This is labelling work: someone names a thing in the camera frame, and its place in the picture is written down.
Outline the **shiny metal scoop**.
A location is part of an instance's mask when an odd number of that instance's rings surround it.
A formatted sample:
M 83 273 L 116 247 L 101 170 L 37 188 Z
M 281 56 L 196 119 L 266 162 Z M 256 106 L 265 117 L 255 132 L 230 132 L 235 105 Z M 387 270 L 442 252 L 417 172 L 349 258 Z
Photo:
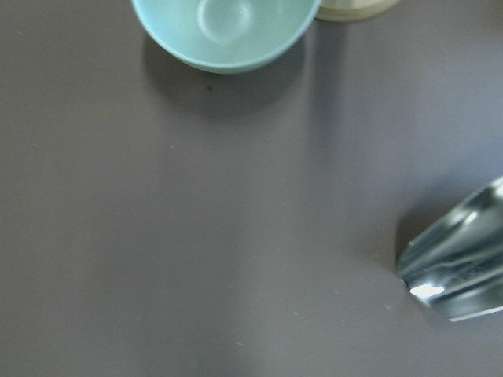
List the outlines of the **shiny metal scoop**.
M 502 179 L 409 241 L 396 262 L 409 293 L 451 322 L 502 310 Z

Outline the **mint green bowl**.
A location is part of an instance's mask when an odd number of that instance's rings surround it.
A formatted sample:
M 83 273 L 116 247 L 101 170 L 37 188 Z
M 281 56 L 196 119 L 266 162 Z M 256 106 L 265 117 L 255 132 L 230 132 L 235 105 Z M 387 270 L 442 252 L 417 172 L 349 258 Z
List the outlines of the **mint green bowl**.
M 142 1 L 131 3 L 149 37 L 190 67 L 238 74 L 268 65 L 307 31 L 319 1 Z

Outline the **round wooden stand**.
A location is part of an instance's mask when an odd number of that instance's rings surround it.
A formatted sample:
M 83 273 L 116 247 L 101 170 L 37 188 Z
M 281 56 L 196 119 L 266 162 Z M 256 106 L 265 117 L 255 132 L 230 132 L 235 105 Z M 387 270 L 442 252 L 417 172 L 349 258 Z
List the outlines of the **round wooden stand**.
M 368 20 L 397 6 L 400 0 L 325 0 L 315 16 L 329 22 Z

